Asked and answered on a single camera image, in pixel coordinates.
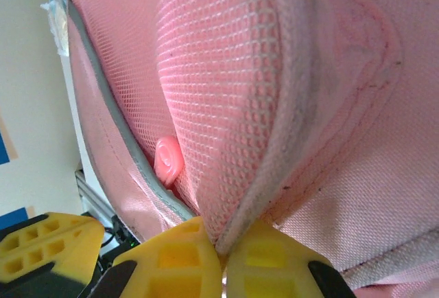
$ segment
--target gray piping trim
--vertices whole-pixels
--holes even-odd
[[[439,259],[439,227],[405,242],[367,262],[342,271],[352,288],[369,286],[387,276]]]
[[[130,153],[132,160],[136,164],[137,169],[141,173],[143,179],[155,193],[155,195],[157,195],[163,201],[163,203],[166,204],[173,212],[175,212],[183,221],[194,217],[194,213],[186,205],[184,205],[172,193],[169,193],[163,187],[162,183],[156,177],[153,169],[151,169],[150,163],[147,161],[142,149],[140,149],[139,144],[137,143],[130,128],[128,127],[128,124],[125,121],[125,117],[117,106],[104,71],[102,70],[99,58],[90,41],[90,38],[88,37],[82,17],[71,0],[69,0],[68,9],[69,16],[75,23],[76,29],[78,29],[78,32],[80,33],[82,43],[88,54],[93,71],[95,72],[96,81],[105,104],[108,107],[108,111],[110,112],[116,127],[119,129],[123,142],[125,143],[128,152]]]

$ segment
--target pink rubber toy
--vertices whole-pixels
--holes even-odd
[[[157,141],[154,171],[166,188],[170,188],[181,173],[185,161],[178,140],[163,137]]]

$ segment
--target black cable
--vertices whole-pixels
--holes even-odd
[[[113,238],[115,238],[115,232],[112,230],[111,227],[105,227],[105,232],[108,234],[111,234],[110,238],[107,239],[107,241],[105,241],[104,243],[101,244],[101,248],[106,247],[107,245],[110,244],[110,242],[112,241]]]

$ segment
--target pink backpack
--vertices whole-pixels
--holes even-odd
[[[201,215],[227,254],[262,218],[358,297],[437,297],[438,27],[439,0],[71,0],[94,170],[140,240]]]

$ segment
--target white wall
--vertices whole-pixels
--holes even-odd
[[[0,215],[80,213],[80,156],[47,0],[0,0],[0,114],[18,159],[0,165]]]

